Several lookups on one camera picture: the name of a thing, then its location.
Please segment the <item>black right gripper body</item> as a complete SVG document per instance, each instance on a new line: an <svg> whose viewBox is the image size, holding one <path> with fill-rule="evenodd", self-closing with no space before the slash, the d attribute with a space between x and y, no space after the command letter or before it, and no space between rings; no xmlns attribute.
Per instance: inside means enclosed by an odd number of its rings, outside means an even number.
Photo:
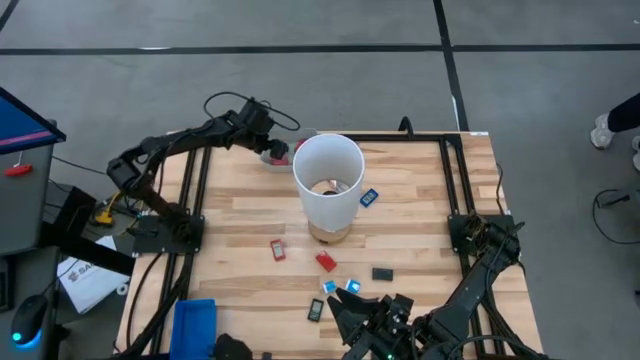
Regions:
<svg viewBox="0 0 640 360"><path fill-rule="evenodd" d="M401 294L385 295L370 317L372 350L409 350L410 328L408 324L414 301Z"/></svg>

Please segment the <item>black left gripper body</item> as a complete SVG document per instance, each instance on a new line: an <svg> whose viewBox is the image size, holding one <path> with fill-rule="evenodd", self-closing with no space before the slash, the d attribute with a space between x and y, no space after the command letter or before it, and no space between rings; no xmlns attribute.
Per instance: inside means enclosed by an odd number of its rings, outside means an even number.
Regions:
<svg viewBox="0 0 640 360"><path fill-rule="evenodd" d="M274 142L269 135L270 130L269 126L258 129L238 127L233 133L233 144L256 153L270 151L274 147Z"/></svg>

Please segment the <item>red box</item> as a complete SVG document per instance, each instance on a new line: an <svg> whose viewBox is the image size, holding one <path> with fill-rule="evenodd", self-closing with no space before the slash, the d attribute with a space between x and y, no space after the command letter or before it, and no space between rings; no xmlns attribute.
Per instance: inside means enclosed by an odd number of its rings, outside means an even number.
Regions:
<svg viewBox="0 0 640 360"><path fill-rule="evenodd" d="M335 260L325 250L317 253L315 259L327 272L333 271L337 266Z"/></svg>

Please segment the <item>white shade wooden base lamp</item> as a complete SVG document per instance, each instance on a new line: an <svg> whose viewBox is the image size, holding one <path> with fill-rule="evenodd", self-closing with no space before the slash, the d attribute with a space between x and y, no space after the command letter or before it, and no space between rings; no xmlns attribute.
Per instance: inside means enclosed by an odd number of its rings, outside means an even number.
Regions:
<svg viewBox="0 0 640 360"><path fill-rule="evenodd" d="M309 138L295 152L293 176L313 237L324 243L346 237L359 210L365 159L360 147L339 134L319 134ZM346 186L331 195L313 188L334 180Z"/></svg>

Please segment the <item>black rounded object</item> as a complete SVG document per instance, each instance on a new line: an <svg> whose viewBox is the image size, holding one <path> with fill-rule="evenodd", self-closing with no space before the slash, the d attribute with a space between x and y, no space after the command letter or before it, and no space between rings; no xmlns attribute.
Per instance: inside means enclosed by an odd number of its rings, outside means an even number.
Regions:
<svg viewBox="0 0 640 360"><path fill-rule="evenodd" d="M253 353L243 341L224 333L216 340L213 358L215 360L253 360Z"/></svg>

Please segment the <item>blue plastic bin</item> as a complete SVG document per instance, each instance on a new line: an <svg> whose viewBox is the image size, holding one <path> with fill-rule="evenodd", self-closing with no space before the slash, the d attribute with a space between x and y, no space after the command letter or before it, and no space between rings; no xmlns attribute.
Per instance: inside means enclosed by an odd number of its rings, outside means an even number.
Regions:
<svg viewBox="0 0 640 360"><path fill-rule="evenodd" d="M175 305L170 360L209 360L217 334L214 299L181 300Z"/></svg>

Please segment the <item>yellow plug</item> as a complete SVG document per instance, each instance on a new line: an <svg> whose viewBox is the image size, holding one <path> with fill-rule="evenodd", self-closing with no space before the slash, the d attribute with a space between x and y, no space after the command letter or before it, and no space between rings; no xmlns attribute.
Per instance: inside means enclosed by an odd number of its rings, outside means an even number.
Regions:
<svg viewBox="0 0 640 360"><path fill-rule="evenodd" d="M119 199L119 196L119 193L115 193L96 207L93 213L93 220L97 225L106 227L113 225L112 207Z"/></svg>

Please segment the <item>black floor box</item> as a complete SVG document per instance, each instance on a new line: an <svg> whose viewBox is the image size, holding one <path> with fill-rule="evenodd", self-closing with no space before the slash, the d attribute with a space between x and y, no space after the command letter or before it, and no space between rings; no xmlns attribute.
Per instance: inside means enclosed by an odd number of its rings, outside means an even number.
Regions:
<svg viewBox="0 0 640 360"><path fill-rule="evenodd" d="M71 234L80 235L93 214L96 199L68 184L47 184L43 221Z"/></svg>

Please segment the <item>white printed paper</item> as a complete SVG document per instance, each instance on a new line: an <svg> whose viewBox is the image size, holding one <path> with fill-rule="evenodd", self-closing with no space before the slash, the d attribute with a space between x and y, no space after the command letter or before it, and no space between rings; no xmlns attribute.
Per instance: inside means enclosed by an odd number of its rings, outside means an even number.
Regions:
<svg viewBox="0 0 640 360"><path fill-rule="evenodd" d="M78 314L88 312L113 292L125 295L122 289L128 289L130 280L128 275L74 257L58 264L57 277Z"/></svg>

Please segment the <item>blue screen monitor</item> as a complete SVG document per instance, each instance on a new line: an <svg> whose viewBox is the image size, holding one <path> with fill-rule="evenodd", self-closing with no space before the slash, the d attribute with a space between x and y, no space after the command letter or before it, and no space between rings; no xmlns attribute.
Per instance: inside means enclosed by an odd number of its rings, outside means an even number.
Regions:
<svg viewBox="0 0 640 360"><path fill-rule="evenodd" d="M66 141L66 134L0 87L0 155Z"/></svg>

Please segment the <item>grey cabinet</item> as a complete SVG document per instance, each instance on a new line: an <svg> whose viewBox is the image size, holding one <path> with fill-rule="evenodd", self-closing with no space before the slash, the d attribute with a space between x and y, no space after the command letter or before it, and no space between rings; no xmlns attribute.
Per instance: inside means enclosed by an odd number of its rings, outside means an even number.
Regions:
<svg viewBox="0 0 640 360"><path fill-rule="evenodd" d="M22 163L33 170L26 175L4 174L19 160L18 153L0 155L0 256L38 247L53 146L22 152Z"/></svg>

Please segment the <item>black computer mouse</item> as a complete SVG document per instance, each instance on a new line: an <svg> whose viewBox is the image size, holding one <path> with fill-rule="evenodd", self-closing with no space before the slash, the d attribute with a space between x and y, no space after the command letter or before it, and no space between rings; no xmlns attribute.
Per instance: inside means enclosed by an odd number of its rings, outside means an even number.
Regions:
<svg viewBox="0 0 640 360"><path fill-rule="evenodd" d="M26 298L18 307L10 328L11 342L17 349L30 349L39 344L47 306L47 298L37 294Z"/></svg>

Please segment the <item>person's leg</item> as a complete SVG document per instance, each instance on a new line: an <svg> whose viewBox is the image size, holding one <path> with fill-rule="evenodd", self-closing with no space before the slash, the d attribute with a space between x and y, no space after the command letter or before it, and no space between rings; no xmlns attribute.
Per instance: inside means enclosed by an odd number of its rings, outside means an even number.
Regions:
<svg viewBox="0 0 640 360"><path fill-rule="evenodd" d="M640 127L640 92L613 108L607 123L613 133Z"/></svg>

